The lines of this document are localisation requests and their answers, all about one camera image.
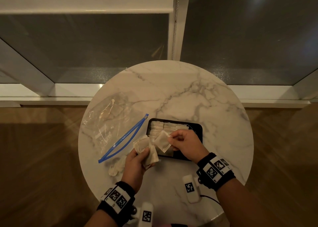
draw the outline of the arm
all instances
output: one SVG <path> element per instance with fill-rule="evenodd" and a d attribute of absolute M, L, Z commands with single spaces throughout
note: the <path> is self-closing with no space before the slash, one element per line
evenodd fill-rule
<path fill-rule="evenodd" d="M 209 154 L 192 130 L 177 130 L 170 135 L 172 137 L 168 141 L 173 150 L 181 150 L 183 155 L 196 164 Z M 235 227 L 283 226 L 236 178 L 219 187 L 216 195 L 229 222 Z"/>
<path fill-rule="evenodd" d="M 125 169 L 121 181 L 127 183 L 129 187 L 132 188 L 131 191 L 133 191 L 135 194 L 141 187 L 142 178 L 146 171 L 142 166 L 142 161 L 148 156 L 148 154 L 149 148 L 146 148 L 139 155 L 137 155 L 136 150 L 133 149 L 126 158 Z M 86 223 L 85 227 L 119 227 L 119 225 L 112 217 L 110 217 L 108 213 L 99 209 L 93 214 L 90 220 Z"/>

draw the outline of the white electronic device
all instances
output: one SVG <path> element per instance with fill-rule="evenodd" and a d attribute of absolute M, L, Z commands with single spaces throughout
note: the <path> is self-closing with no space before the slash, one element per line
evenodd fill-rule
<path fill-rule="evenodd" d="M 154 215 L 154 206 L 149 202 L 143 202 L 140 207 L 136 208 L 135 214 L 131 217 L 138 220 L 138 227 L 152 227 Z"/>
<path fill-rule="evenodd" d="M 187 175 L 182 178 L 182 181 L 185 185 L 185 190 L 187 193 L 187 198 L 189 203 L 200 202 L 201 197 L 200 197 L 199 188 L 198 188 L 199 187 L 198 177 L 194 179 L 192 175 Z"/>

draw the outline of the black wristband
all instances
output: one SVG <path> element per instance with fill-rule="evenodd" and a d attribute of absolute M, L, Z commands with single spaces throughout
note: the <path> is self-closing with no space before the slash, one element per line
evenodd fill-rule
<path fill-rule="evenodd" d="M 133 211 L 135 191 L 125 182 L 117 182 L 101 197 L 97 210 L 105 211 L 118 225 L 122 227 L 128 222 Z"/>
<path fill-rule="evenodd" d="M 235 178 L 228 165 L 223 158 L 219 159 L 214 153 L 209 153 L 198 162 L 200 169 L 197 174 L 200 182 L 209 189 L 217 191 L 226 182 Z"/>

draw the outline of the round marble table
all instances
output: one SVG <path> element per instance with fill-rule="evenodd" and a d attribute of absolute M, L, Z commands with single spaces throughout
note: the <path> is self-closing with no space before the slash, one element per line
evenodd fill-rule
<path fill-rule="evenodd" d="M 245 184 L 253 161 L 253 135 L 248 116 L 240 100 L 220 79 L 192 64 L 178 61 L 150 61 L 134 65 L 111 78 L 91 100 L 85 114 L 96 104 L 117 92 L 124 92 L 133 107 L 148 113 L 149 118 L 162 118 L 201 124 L 203 144 L 223 157 Z M 134 138 L 146 133 L 148 120 Z M 100 158 L 92 138 L 79 131 L 79 160 L 83 175 L 96 198 L 100 198 L 122 174 L 108 174 L 110 160 L 98 164 Z M 118 156 L 132 149 L 129 144 Z M 135 206 L 142 202 L 154 205 L 153 224 L 177 223 L 202 225 L 223 213 L 214 201 L 203 198 L 189 204 L 182 177 L 196 176 L 193 162 L 159 157 L 160 162 L 146 171 Z M 201 194 L 216 199 L 215 192 L 200 186 Z"/>

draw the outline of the black plastic container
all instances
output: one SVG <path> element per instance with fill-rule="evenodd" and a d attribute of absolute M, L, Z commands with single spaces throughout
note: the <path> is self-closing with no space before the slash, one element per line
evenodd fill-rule
<path fill-rule="evenodd" d="M 188 125 L 190 130 L 193 130 L 197 136 L 199 137 L 200 141 L 203 142 L 203 129 L 202 126 L 198 123 L 191 123 L 191 122 L 185 122 L 185 121 L 172 121 L 172 120 L 166 120 L 166 119 L 159 119 L 159 118 L 151 118 L 148 122 L 148 127 L 147 127 L 147 133 L 146 135 L 149 135 L 150 129 L 151 129 L 151 122 L 152 121 L 161 121 L 161 122 L 171 122 L 171 123 L 177 123 L 177 124 L 183 124 L 183 125 Z M 160 157 L 167 157 L 167 158 L 175 158 L 175 159 L 180 159 L 180 160 L 187 160 L 187 159 L 181 151 L 174 151 L 173 156 L 166 156 L 166 155 L 160 155 Z"/>

